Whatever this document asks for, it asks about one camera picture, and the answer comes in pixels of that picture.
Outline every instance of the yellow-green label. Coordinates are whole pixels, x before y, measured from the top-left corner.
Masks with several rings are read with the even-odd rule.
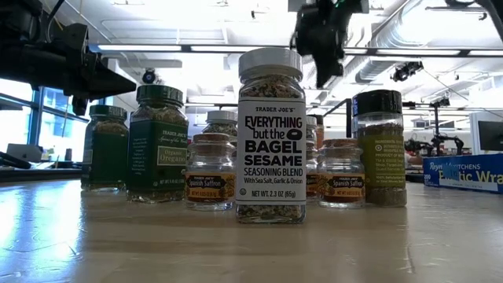
[[[403,136],[372,135],[360,137],[365,165],[365,184],[370,187],[406,185]]]

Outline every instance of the window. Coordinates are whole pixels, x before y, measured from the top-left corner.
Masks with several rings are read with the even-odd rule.
[[[31,109],[0,111],[0,151],[6,152],[9,143],[28,143]]]
[[[53,149],[51,160],[64,160],[66,149],[72,149],[72,161],[82,161],[86,123],[44,112],[40,128],[39,145]]]
[[[33,90],[28,83],[0,79],[0,94],[7,94],[25,101],[31,101]]]
[[[44,87],[44,106],[55,108],[61,111],[66,111],[66,105],[68,105],[68,113],[75,114],[72,107],[73,97],[64,96],[63,90],[52,89],[50,87]],[[85,118],[89,119],[89,107],[91,105],[96,105],[98,100],[88,102]]]

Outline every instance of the white plastic lid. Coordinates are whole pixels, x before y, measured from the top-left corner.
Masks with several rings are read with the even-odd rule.
[[[235,123],[237,122],[237,113],[225,110],[210,111],[207,113],[206,122],[216,120],[232,121]]]
[[[306,124],[316,127],[316,118],[314,118],[312,116],[306,116]]]
[[[281,74],[302,79],[302,57],[285,48],[267,47],[248,51],[239,58],[239,77]]]

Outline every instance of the reynolds kitchens box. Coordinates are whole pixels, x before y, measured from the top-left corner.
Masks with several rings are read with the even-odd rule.
[[[503,154],[423,159],[424,184],[503,193]]]

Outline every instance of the table surface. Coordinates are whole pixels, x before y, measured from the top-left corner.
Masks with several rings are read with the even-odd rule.
[[[0,187],[0,282],[503,282],[503,198],[408,184],[407,208],[303,225],[132,204],[79,181]]]

